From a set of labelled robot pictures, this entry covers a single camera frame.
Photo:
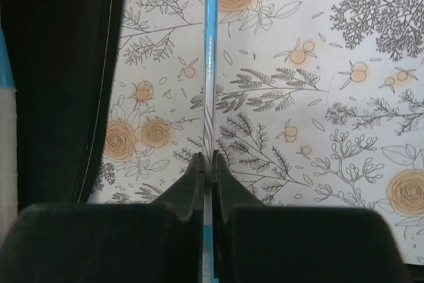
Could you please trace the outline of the blue badminton racket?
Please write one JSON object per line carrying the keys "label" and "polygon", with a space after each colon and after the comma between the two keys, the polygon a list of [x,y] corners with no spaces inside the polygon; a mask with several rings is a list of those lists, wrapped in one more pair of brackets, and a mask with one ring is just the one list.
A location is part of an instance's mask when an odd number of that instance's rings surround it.
{"label": "blue badminton racket", "polygon": [[217,77],[218,0],[204,0],[203,157],[205,195],[203,206],[203,282],[216,283],[213,254],[212,158],[215,150],[215,93]]}
{"label": "blue badminton racket", "polygon": [[13,73],[5,36],[1,33],[1,240],[3,241],[18,214],[17,105]]}

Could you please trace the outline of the blue sport racket cover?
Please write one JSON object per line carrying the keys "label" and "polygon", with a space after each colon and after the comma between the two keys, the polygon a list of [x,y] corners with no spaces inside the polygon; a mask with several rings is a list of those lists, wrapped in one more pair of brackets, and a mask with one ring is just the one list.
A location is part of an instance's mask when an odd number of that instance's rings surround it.
{"label": "blue sport racket cover", "polygon": [[123,0],[1,0],[17,89],[19,206],[85,202],[101,161]]}

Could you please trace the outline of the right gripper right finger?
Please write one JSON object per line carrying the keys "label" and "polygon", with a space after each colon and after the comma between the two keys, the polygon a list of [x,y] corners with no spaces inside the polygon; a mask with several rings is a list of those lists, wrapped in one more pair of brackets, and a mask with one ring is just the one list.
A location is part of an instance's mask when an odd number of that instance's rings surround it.
{"label": "right gripper right finger", "polygon": [[390,228],[370,209],[267,206],[212,161],[220,282],[411,282]]}

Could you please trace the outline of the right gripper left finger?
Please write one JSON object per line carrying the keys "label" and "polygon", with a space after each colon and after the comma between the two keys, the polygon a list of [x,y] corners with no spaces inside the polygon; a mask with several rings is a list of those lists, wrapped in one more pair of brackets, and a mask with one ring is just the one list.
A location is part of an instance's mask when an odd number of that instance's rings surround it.
{"label": "right gripper left finger", "polygon": [[152,203],[46,203],[1,245],[2,282],[200,282],[205,163]]}

